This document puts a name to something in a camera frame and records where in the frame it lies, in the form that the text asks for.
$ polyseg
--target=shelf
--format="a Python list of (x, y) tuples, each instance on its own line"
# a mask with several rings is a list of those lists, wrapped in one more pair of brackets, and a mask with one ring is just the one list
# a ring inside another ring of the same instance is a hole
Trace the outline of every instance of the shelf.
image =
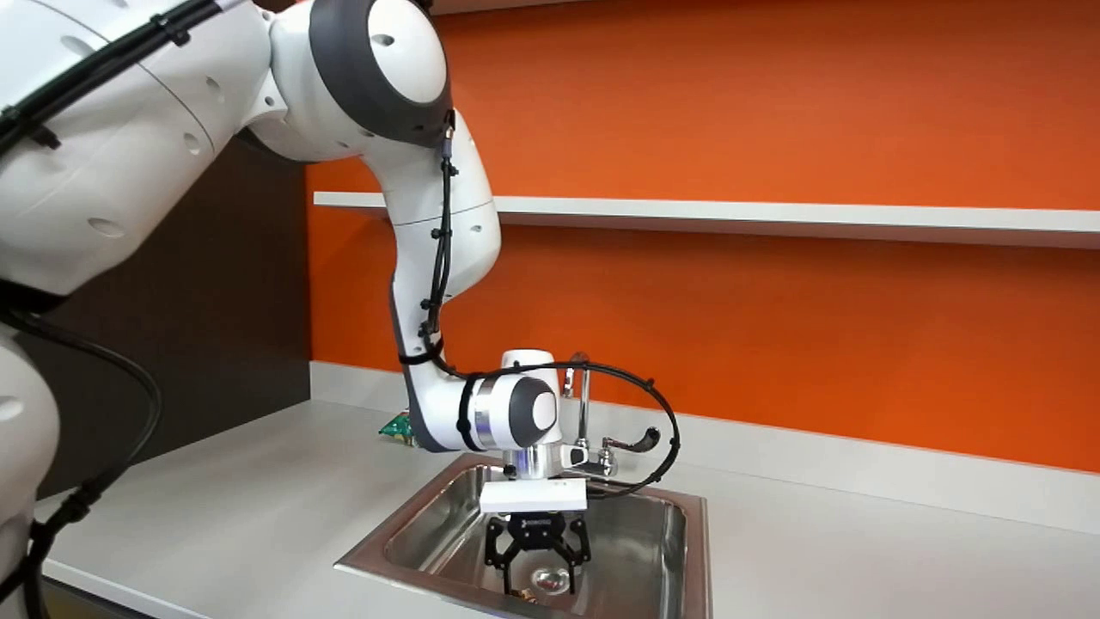
[[(1100, 211), (573, 201), (573, 198), (566, 201), (495, 198), (495, 205), (506, 223), (544, 223), (544, 226), (1100, 248)], [(382, 193), (313, 193), (313, 207), (384, 211)]]

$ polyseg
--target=wall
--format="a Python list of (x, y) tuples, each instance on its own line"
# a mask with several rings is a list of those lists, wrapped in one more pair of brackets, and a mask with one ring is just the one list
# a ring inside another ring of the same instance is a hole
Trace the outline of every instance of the wall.
[[(309, 398), (304, 166), (233, 140), (121, 269), (53, 314), (144, 366), (164, 416), (144, 457)], [(115, 370), (26, 338), (63, 406), (45, 491), (138, 441), (141, 394)]]
[[(1100, 207), (1090, 0), (586, 0), (446, 17), (499, 193)], [(358, 166), (309, 190), (371, 190)], [(313, 357), (396, 370), (384, 220), (309, 215)], [(1100, 473), (1100, 250), (509, 226), (446, 307), (678, 409)]]

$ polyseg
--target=sink drain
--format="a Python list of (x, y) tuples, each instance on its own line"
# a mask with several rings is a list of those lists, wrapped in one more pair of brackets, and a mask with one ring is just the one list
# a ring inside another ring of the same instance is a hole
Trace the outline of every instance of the sink drain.
[(566, 568), (536, 568), (531, 576), (531, 584), (541, 593), (541, 594), (566, 594), (570, 593), (570, 570)]

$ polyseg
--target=black cable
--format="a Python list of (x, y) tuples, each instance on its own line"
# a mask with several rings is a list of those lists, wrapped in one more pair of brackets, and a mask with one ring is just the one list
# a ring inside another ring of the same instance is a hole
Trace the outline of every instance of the black cable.
[(144, 454), (144, 446), (152, 445), (160, 425), (161, 425), (161, 409), (164, 409), (164, 395), (160, 390), (160, 383), (132, 357), (104, 347), (104, 343), (92, 343), (92, 342), (82, 342), (63, 326), (53, 326), (45, 323), (43, 318), (31, 318), (31, 314), (21, 314), (21, 309), (6, 309), (0, 307), (0, 323), (29, 335), (29, 338), (39, 338), (39, 342), (53, 342), (60, 347), (71, 347), (85, 357), (97, 357), (116, 372), (123, 372), (141, 394), (144, 394), (144, 425), (141, 425), (141, 434), (133, 441), (133, 446), (116, 457), (115, 466), (106, 466), (104, 473), (91, 475), (85, 482), (77, 487), (71, 495), (63, 499), (63, 507), (45, 519), (45, 524), (34, 524), (31, 528), (31, 551), (29, 557), (16, 566), (15, 576), (6, 576), (0, 581), (0, 602), (26, 584), (26, 599), (29, 599), (29, 612), (39, 619), (45, 615), (45, 605), (43, 605), (43, 566), (55, 543), (55, 538), (69, 528), (69, 524), (78, 524), (97, 503), (101, 495), (132, 469), (138, 466), (138, 457)]
[(55, 114), (82, 101), (85, 92), (101, 89), (115, 76), (128, 72), (152, 52), (171, 45), (185, 45), (190, 33), (203, 20), (219, 13), (217, 0), (185, 0), (164, 13), (154, 13), (149, 23), (128, 33), (123, 40), (91, 52), (77, 66), (69, 66), (63, 76), (47, 80), (34, 92), (29, 92), (21, 104), (3, 108), (0, 114), (0, 160), (21, 145), (26, 137), (34, 137), (39, 145), (60, 147), (63, 140), (45, 129)]
[(446, 134), (442, 145), (444, 201), (442, 201), (442, 226), (432, 232), (432, 238), (438, 238), (432, 281), (430, 281), (430, 295), (424, 299), (428, 322), (419, 326), (419, 342), (424, 342), (424, 362), (438, 366), (446, 374), (465, 379), (465, 372), (446, 366), (444, 342), (442, 342), (444, 299), (446, 299), (446, 286), (450, 286), (450, 242), (455, 242), (450, 190), (455, 190), (455, 176), (456, 176), (456, 170), (455, 170), (455, 112), (450, 112)]
[(597, 362), (587, 362), (587, 357), (573, 357), (573, 362), (548, 362), (548, 366), (499, 370), (499, 372), (486, 372), (486, 374), (477, 374), (477, 379), (526, 374), (526, 372), (541, 372), (541, 370), (553, 370), (553, 372), (573, 370), (573, 372), (613, 374), (613, 379), (620, 379), (620, 383), (638, 387), (641, 394), (647, 394), (647, 395), (662, 406), (662, 414), (666, 416), (672, 441), (666, 441), (663, 460), (662, 460), (642, 482), (613, 482), (613, 480), (605, 480), (605, 482), (597, 482), (597, 487), (617, 488), (617, 495), (628, 495), (628, 491), (641, 491), (641, 488), (647, 488), (647, 487), (656, 487), (656, 482), (678, 466), (678, 457), (681, 457), (681, 421), (678, 421), (678, 409), (663, 398), (663, 394), (662, 394), (652, 383), (647, 383), (647, 379), (641, 379), (641, 374), (632, 374), (632, 372), (627, 372), (627, 370), (597, 366)]

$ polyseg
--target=orange wall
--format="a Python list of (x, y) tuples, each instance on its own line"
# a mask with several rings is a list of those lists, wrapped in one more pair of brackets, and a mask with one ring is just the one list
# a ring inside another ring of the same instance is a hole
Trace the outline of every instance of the orange wall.
[[(1100, 207), (1097, 33), (1094, 0), (586, 0), (450, 17), (444, 41), (499, 193)], [(384, 220), (313, 211), (309, 242), (313, 356), (396, 370)], [(587, 352), (709, 416), (1100, 473), (1100, 250), (506, 226), (446, 343), (469, 370)]]

